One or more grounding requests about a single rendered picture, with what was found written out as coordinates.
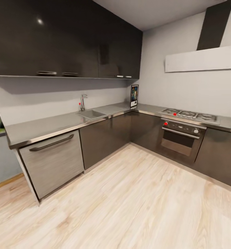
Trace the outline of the poster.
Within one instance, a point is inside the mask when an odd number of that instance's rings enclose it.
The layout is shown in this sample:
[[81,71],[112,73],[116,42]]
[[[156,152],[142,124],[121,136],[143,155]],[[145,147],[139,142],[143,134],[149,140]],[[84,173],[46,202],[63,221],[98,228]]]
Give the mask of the poster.
[[139,85],[132,85],[131,86],[131,100],[130,100],[130,107],[134,107],[138,104],[138,87]]

